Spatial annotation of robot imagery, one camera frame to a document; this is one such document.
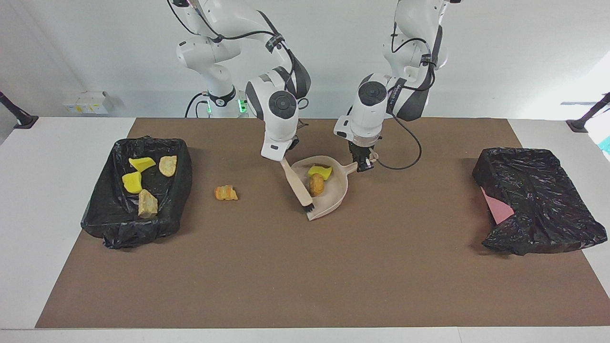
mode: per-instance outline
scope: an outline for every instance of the black cable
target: black cable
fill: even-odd
[[[210,29],[210,31],[212,31],[212,33],[216,35],[215,43],[222,42],[223,40],[237,40],[237,39],[246,38],[246,37],[249,37],[252,35],[257,35],[257,34],[267,34],[267,35],[275,36],[274,33],[269,32],[269,31],[252,31],[252,32],[249,32],[249,33],[243,34],[243,35],[238,35],[238,36],[234,36],[234,37],[225,37],[225,36],[219,34],[218,32],[216,32],[216,30],[214,30],[214,28],[212,28],[212,25],[210,25],[210,23],[207,21],[206,17],[199,10],[195,9],[195,12],[197,12],[199,17],[206,24],[207,28]]]
[[[419,147],[419,155],[417,155],[417,158],[415,159],[415,161],[413,161],[413,163],[411,163],[411,164],[407,165],[406,167],[390,167],[390,166],[388,166],[388,165],[384,164],[383,162],[381,162],[381,160],[380,160],[380,159],[378,159],[378,158],[377,158],[377,162],[379,162],[379,164],[380,164],[382,167],[386,168],[386,169],[390,169],[390,170],[405,170],[405,169],[408,169],[408,168],[413,167],[414,165],[416,165],[416,164],[417,164],[417,163],[420,161],[420,159],[422,159],[422,153],[423,153],[423,150],[422,150],[422,143],[419,141],[419,139],[417,139],[417,137],[415,136],[415,134],[414,134],[414,133],[413,133],[411,130],[409,130],[409,128],[407,128],[407,127],[406,127],[404,124],[402,124],[402,123],[399,121],[399,119],[398,119],[398,118],[397,118],[397,117],[394,115],[394,113],[390,113],[390,114],[391,114],[392,118],[394,118],[394,120],[396,120],[396,122],[397,122],[397,123],[398,123],[400,126],[402,126],[402,127],[403,127],[403,129],[405,129],[405,130],[406,130],[406,131],[407,131],[407,132],[408,132],[408,133],[411,135],[411,137],[413,137],[413,139],[414,139],[414,140],[415,140],[415,142],[417,143],[417,146]]]
[[[206,105],[207,105],[207,100],[200,101],[200,102],[198,102],[198,103],[195,105],[195,116],[196,116],[197,118],[199,118],[199,105],[201,105],[201,104],[206,104]]]
[[[299,118],[299,126],[296,127],[297,130],[304,128],[305,126],[309,126],[309,124],[305,123]]]
[[[428,63],[429,64],[428,64],[428,71],[427,71],[427,73],[429,75],[431,75],[431,79],[432,80],[430,81],[430,84],[427,87],[422,88],[423,84],[421,86],[417,87],[417,88],[413,88],[413,87],[409,87],[409,86],[405,86],[405,85],[401,85],[400,87],[404,88],[404,89],[415,90],[415,91],[418,91],[418,92],[424,92],[425,90],[429,90],[430,88],[432,88],[432,86],[434,86],[434,83],[436,82],[436,74],[434,73],[434,68],[432,66],[434,65],[436,67],[436,64],[434,64],[432,62],[428,62]]]
[[[188,103],[187,106],[187,110],[184,112],[184,118],[188,117],[188,111],[190,110],[190,107],[193,105],[193,103],[195,102],[195,99],[199,98],[200,96],[202,96],[203,93],[197,93],[192,99],[191,101]]]
[[[170,0],[167,0],[167,4],[170,6],[170,9],[172,11],[172,13],[174,13],[174,15],[176,16],[176,19],[178,19],[178,21],[182,24],[182,26],[189,31],[191,34],[195,35],[195,36],[199,36],[198,34],[194,33],[193,31],[191,31],[180,19],[180,17],[178,16],[178,14],[176,13],[176,11],[174,10],[174,7],[170,4]]]
[[[292,81],[292,75],[295,73],[295,55],[292,53],[292,50],[286,48],[286,45],[283,42],[280,43],[280,45],[284,48],[284,50],[286,50],[286,53],[290,57],[290,64],[292,65],[292,67],[290,67],[290,72],[288,73],[288,80],[286,80],[286,83],[284,84],[284,90],[287,90],[288,82]]]
[[[424,44],[427,44],[427,42],[426,42],[425,40],[421,39],[421,38],[411,38],[411,39],[408,39],[406,42],[403,42],[402,44],[400,44],[400,45],[397,47],[397,49],[396,49],[396,50],[394,50],[394,37],[396,37],[396,34],[393,34],[393,35],[392,35],[392,54],[397,53],[397,52],[398,52],[398,50],[400,50],[400,48],[402,48],[403,46],[407,45],[407,44],[408,44],[408,43],[410,43],[410,42],[414,42],[414,41],[420,41],[420,42],[422,42],[422,43],[424,43]]]
[[[299,101],[296,102],[296,104],[299,105],[301,103],[301,101],[307,101],[307,104],[305,106],[299,107],[299,110],[304,110],[309,106],[309,99],[301,98],[301,99],[299,99]]]
[[[395,21],[394,22],[394,32],[392,32],[392,49],[391,49],[392,54],[397,53],[398,50],[400,50],[403,46],[407,45],[410,42],[419,41],[419,42],[422,42],[424,44],[428,44],[428,42],[426,42],[425,40],[423,40],[421,38],[411,38],[411,39],[407,40],[406,42],[403,42],[402,44],[400,44],[400,46],[397,49],[394,49],[394,38],[396,38],[396,36],[398,36],[396,34],[396,28],[397,28],[396,26],[397,26],[397,24],[396,24],[396,21]]]

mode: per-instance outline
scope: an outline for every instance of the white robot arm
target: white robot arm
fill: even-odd
[[[243,0],[173,0],[184,12],[187,26],[198,36],[180,43],[178,59],[208,82],[214,117],[238,117],[237,91],[227,68],[217,64],[241,53],[241,38],[258,40],[280,66],[250,80],[246,86],[248,108],[265,122],[263,157],[281,161],[298,139],[299,99],[310,88],[307,70],[286,47],[284,37],[267,16]]]
[[[422,116],[436,78],[434,71],[447,61],[440,47],[440,23],[449,2],[461,0],[398,0],[394,32],[383,44],[392,75],[376,73],[362,80],[353,107],[334,128],[335,135],[350,141],[359,172],[373,168],[369,156],[386,114],[405,121]]]

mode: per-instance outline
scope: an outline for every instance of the bread piece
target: bread piece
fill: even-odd
[[[159,205],[157,198],[143,189],[138,196],[138,217],[148,219],[157,215]]]
[[[177,164],[178,156],[163,156],[159,161],[159,171],[168,178],[172,177],[176,173]]]
[[[313,174],[309,178],[309,194],[312,197],[317,197],[324,192],[324,176],[321,174]]]
[[[214,189],[214,196],[217,200],[239,200],[233,186],[220,186]]]

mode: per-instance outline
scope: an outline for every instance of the orange food piece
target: orange food piece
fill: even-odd
[[[214,189],[214,196],[217,200],[239,200],[233,186],[219,186]]]
[[[324,193],[324,176],[315,173],[309,178],[309,194],[312,197],[317,197],[322,193]]]

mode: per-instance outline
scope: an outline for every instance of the dustpan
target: dustpan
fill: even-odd
[[[337,160],[329,156],[313,156],[295,162],[290,168],[295,171],[301,182],[303,182],[307,188],[309,188],[309,175],[307,172],[313,165],[332,167],[332,174],[328,180],[324,182],[324,192],[317,197],[313,197],[314,210],[307,213],[309,220],[323,217],[341,205],[341,202],[347,193],[347,176],[355,172],[358,168],[357,162],[341,165]]]

